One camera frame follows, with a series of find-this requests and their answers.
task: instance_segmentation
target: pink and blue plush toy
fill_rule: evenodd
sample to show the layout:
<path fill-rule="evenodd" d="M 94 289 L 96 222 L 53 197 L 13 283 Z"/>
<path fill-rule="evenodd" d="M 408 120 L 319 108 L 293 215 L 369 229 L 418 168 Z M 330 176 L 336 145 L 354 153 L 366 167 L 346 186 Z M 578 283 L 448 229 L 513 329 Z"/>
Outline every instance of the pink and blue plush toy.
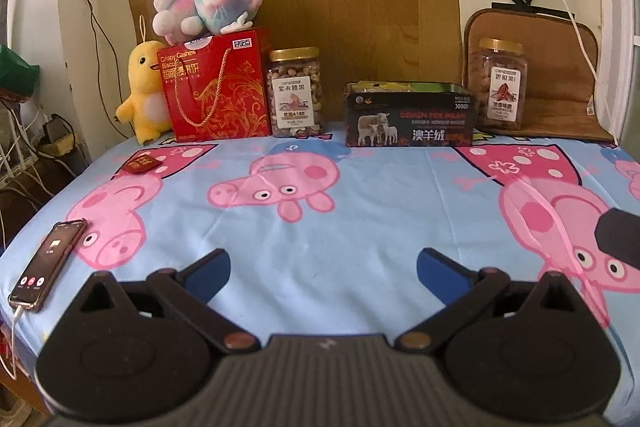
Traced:
<path fill-rule="evenodd" d="M 153 28 L 170 45 L 208 33 L 225 35 L 249 29 L 262 0 L 154 0 Z"/>

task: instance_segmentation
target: plush toy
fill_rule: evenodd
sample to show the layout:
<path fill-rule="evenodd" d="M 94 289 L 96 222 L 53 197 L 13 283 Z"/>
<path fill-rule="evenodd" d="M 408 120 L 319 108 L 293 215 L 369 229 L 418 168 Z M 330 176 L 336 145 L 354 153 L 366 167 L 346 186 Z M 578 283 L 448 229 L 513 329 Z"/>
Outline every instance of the plush toy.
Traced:
<path fill-rule="evenodd" d="M 169 44 L 204 33 L 224 35 L 251 28 L 262 0 L 154 0 L 154 31 Z"/>
<path fill-rule="evenodd" d="M 131 95 L 116 110 L 116 118 L 133 123 L 140 145 L 172 128 L 156 56 L 165 47 L 158 41 L 142 42 L 129 56 Z"/>
<path fill-rule="evenodd" d="M 156 35 L 162 35 L 169 45 L 175 46 L 198 37 L 185 35 L 180 28 L 183 20 L 198 16 L 193 0 L 154 0 L 154 7 L 158 13 L 153 20 L 153 29 Z"/>

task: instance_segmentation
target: snack jar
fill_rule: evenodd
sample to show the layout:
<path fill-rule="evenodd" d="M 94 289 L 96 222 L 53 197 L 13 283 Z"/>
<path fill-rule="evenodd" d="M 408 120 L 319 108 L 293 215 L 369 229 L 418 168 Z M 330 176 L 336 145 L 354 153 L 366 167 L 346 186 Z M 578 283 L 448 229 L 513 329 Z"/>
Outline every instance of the snack jar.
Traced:
<path fill-rule="evenodd" d="M 520 130 L 527 91 L 527 59 L 517 42 L 481 39 L 469 64 L 468 87 L 479 102 L 479 129 Z"/>
<path fill-rule="evenodd" d="M 316 47 L 269 53 L 267 91 L 273 136 L 322 134 L 319 54 Z"/>

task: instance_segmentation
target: red paper bag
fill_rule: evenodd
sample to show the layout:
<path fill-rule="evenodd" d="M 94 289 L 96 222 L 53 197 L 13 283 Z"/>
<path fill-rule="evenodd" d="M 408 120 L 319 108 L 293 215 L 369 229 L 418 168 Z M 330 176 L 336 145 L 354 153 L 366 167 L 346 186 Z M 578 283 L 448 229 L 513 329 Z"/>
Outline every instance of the red paper bag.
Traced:
<path fill-rule="evenodd" d="M 206 37 L 158 51 L 179 142 L 269 136 L 267 28 Z"/>

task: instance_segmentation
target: green bag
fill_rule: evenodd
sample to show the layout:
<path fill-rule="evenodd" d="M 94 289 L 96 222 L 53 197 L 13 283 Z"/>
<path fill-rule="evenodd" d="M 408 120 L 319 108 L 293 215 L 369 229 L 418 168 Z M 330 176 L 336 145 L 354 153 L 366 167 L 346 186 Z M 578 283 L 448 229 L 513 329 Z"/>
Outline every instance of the green bag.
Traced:
<path fill-rule="evenodd" d="M 26 102 L 40 76 L 39 66 L 30 66 L 4 44 L 0 46 L 0 97 L 10 102 Z"/>

